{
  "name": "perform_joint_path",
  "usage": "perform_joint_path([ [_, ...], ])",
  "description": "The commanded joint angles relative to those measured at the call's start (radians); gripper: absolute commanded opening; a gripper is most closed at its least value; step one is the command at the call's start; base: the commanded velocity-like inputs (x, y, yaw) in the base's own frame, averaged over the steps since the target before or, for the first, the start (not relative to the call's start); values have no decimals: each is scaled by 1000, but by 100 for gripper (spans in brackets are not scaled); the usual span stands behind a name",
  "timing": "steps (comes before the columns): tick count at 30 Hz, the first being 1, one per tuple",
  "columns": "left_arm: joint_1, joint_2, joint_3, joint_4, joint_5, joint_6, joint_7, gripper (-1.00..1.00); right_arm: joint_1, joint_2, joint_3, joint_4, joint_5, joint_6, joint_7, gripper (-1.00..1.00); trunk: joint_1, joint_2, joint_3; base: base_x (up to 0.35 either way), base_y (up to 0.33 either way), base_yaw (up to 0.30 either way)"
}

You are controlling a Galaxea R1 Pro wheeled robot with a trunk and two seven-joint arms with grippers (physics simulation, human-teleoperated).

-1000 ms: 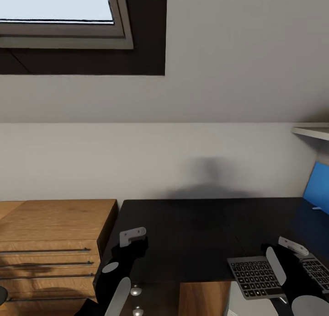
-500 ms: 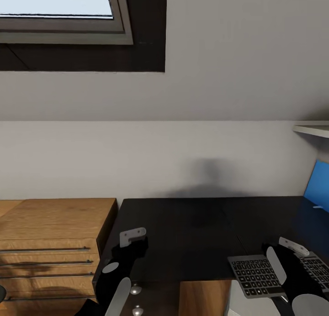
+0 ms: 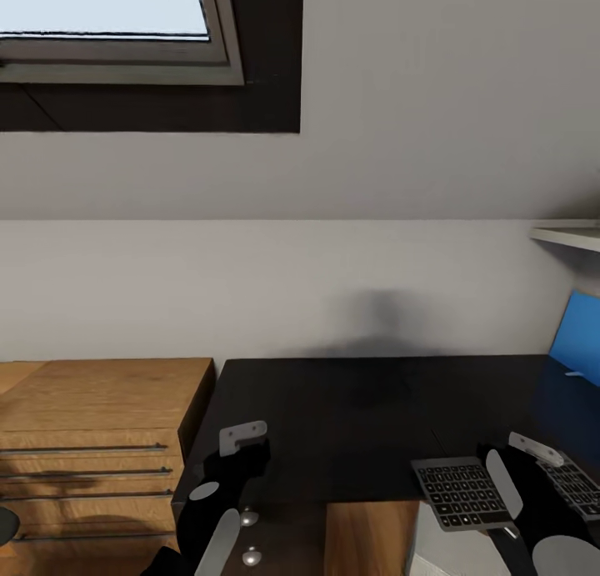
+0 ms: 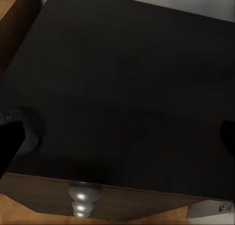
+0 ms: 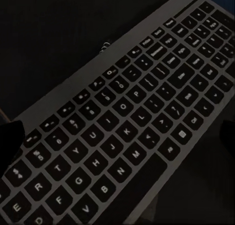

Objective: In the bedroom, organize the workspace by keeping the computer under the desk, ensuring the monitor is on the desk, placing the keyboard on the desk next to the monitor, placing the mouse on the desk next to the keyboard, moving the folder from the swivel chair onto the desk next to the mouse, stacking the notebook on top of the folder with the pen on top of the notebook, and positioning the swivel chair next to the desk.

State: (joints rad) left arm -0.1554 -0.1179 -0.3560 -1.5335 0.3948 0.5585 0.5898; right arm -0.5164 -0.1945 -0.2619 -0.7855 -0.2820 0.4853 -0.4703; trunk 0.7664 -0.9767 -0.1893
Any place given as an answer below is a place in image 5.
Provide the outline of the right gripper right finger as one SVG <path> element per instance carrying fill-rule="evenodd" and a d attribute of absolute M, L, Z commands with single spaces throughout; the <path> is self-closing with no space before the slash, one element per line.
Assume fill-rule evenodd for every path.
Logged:
<path fill-rule="evenodd" d="M 219 137 L 235 160 L 235 123 L 223 121 Z"/>

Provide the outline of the notebook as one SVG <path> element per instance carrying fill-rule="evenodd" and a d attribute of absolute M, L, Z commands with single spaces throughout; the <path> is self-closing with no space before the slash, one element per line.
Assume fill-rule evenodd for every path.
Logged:
<path fill-rule="evenodd" d="M 111 44 L 113 44 L 115 41 L 108 40 L 107 43 L 104 43 L 104 48 L 109 47 Z M 153 200 L 150 202 L 150 204 L 146 207 L 146 209 L 142 212 L 140 215 L 141 217 L 148 219 L 150 221 L 154 220 L 156 207 L 157 207 L 157 201 L 158 201 L 159 193 L 156 194 L 156 196 L 153 198 Z"/>

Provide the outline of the keyboard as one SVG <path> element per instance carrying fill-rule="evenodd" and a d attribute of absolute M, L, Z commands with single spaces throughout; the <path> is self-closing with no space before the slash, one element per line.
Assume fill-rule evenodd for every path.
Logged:
<path fill-rule="evenodd" d="M 133 225 L 235 95 L 235 15 L 168 0 L 12 122 L 0 225 Z"/>

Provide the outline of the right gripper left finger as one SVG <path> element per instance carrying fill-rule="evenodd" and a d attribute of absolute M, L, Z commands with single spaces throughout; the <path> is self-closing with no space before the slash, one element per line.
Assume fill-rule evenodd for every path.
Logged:
<path fill-rule="evenodd" d="M 0 179 L 25 139 L 22 121 L 0 126 Z"/>

